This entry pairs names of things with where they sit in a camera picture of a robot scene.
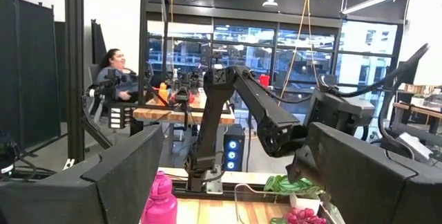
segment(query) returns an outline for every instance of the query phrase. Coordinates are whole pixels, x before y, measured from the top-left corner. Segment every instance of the black hair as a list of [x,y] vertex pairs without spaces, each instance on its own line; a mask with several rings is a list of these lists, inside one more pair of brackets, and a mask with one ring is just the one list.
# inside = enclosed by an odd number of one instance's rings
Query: black hair
[[103,60],[99,63],[99,68],[100,68],[100,69],[103,69],[103,68],[106,68],[106,67],[110,66],[111,63],[109,62],[109,59],[112,58],[112,57],[115,55],[115,53],[116,53],[117,51],[119,51],[118,48],[112,48],[112,49],[110,49],[110,50],[106,53],[106,55],[104,56]]

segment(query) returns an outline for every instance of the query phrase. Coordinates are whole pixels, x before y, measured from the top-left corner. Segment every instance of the woman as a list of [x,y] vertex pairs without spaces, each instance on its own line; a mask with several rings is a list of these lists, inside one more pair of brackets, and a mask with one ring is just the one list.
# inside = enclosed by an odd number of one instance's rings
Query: woman
[[119,101],[135,102],[138,95],[138,82],[130,76],[134,72],[125,68],[125,64],[126,59],[123,52],[117,48],[110,49],[99,65],[101,70],[97,76],[97,84],[106,81],[108,71],[113,69],[117,77],[120,79],[126,78],[125,80],[120,80],[119,84],[115,86],[115,97]]

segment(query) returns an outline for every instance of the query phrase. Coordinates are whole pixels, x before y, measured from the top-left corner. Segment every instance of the gray shirt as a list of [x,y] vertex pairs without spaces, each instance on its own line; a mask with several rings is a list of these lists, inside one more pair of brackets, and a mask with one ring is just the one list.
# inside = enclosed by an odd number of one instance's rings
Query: gray shirt
[[133,81],[128,74],[123,73],[123,72],[119,71],[118,69],[113,68],[112,66],[108,66],[106,68],[103,68],[98,73],[96,84],[99,84],[100,82],[105,82],[106,80],[108,80],[108,79],[106,79],[106,76],[108,75],[108,71],[110,69],[115,70],[115,75],[117,77],[119,77],[120,79],[123,76],[126,76],[125,82],[120,80],[119,84],[117,86],[115,86],[115,98],[116,99],[118,99],[118,93],[122,92],[122,91],[128,91],[129,93],[138,92],[138,82],[136,80]]

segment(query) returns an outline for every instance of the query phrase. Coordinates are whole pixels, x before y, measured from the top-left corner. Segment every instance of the pink water bottle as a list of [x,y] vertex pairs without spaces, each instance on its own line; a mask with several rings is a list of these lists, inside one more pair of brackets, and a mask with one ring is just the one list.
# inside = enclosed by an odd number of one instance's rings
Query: pink water bottle
[[144,207],[141,224],[176,224],[178,201],[172,195],[172,180],[157,172]]

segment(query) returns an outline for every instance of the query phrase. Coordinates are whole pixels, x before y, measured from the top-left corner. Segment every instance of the floor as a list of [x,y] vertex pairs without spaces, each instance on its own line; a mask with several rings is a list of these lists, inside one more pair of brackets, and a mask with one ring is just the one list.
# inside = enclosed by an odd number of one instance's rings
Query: floor
[[[242,124],[243,127],[247,127],[247,114],[238,112],[236,113],[237,122]],[[303,115],[297,115],[298,119],[303,121]],[[106,128],[106,125],[103,124],[100,126],[102,128],[102,132],[105,136],[107,136],[113,142],[119,142],[121,140],[126,139],[129,136],[128,129],[117,130],[117,133],[113,133],[110,129]],[[61,133],[67,132],[66,123],[61,123]],[[362,136],[362,130],[358,130],[356,137]],[[180,134],[178,131],[175,132],[175,139],[178,140],[180,138]],[[87,147],[90,147],[90,151],[86,153],[86,158],[103,151],[103,149],[93,140],[93,138],[89,134],[85,134],[85,143]],[[181,142],[174,142],[174,151],[179,151],[182,148]],[[247,154],[247,143],[245,145],[244,152]],[[262,148],[259,140],[254,136],[252,132],[251,137],[251,148],[250,148],[250,159],[249,159],[249,172],[262,172],[262,173],[275,173],[275,174],[285,174],[285,166],[290,164],[292,161],[292,157],[285,158],[271,158],[266,155],[264,149]],[[67,160],[68,155],[68,146],[67,146],[67,138],[62,138],[54,142],[53,144],[39,150],[36,155],[37,158],[29,158],[30,162],[35,163],[38,167],[43,167],[46,169],[51,169],[54,171],[61,171],[64,168],[64,165]],[[173,164],[175,167],[182,167],[182,161],[184,159],[184,154],[177,155],[173,159]],[[243,161],[243,169],[245,171],[247,166],[247,161],[244,159]]]

